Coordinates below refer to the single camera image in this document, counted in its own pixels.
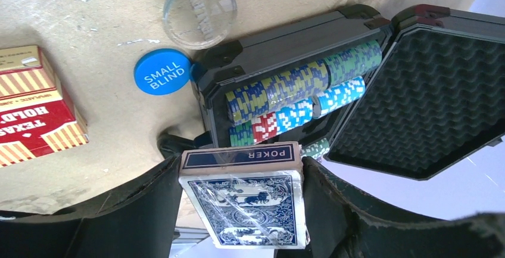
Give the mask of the black poker chip case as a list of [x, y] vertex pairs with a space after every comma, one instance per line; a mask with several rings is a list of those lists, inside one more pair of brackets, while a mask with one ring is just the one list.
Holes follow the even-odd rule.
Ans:
[[504, 18], [355, 4], [200, 52], [204, 133], [165, 157], [296, 141], [309, 156], [427, 180], [504, 136]]

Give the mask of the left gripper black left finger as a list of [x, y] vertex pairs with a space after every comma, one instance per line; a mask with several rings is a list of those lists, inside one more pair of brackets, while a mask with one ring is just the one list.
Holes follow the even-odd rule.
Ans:
[[51, 215], [1, 212], [2, 257], [168, 257], [180, 158]]

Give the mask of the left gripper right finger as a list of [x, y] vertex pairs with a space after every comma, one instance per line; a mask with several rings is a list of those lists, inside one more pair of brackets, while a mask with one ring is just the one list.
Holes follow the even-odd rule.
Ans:
[[303, 159], [309, 245], [275, 257], [503, 257], [504, 214], [457, 220], [420, 215], [386, 203]]

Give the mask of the blue playing card deck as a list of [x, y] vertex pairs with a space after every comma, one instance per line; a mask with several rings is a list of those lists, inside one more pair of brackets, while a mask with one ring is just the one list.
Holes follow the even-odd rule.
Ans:
[[296, 142], [188, 150], [179, 183], [224, 249], [304, 249], [310, 241]]

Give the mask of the red playing card deck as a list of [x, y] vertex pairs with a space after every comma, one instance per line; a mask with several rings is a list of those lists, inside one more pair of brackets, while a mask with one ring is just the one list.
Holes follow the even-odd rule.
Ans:
[[42, 49], [2, 49], [1, 167], [88, 142], [87, 124]]

